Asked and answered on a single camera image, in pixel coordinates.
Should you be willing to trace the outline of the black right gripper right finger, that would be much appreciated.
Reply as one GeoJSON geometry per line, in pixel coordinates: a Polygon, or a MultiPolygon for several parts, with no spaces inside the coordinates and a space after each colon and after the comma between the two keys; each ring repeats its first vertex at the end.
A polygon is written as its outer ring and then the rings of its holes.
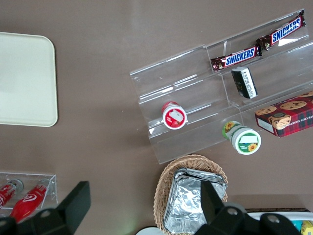
{"type": "Polygon", "coordinates": [[[207,224],[211,224],[224,204],[210,181],[201,182],[201,208],[207,224]]]}

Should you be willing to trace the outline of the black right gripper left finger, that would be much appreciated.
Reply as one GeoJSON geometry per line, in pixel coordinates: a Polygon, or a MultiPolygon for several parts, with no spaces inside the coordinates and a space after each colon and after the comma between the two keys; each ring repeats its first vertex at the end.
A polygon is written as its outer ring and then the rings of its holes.
{"type": "Polygon", "coordinates": [[[56,208],[57,225],[53,235],[73,235],[91,206],[89,181],[80,181],[56,208]]]}

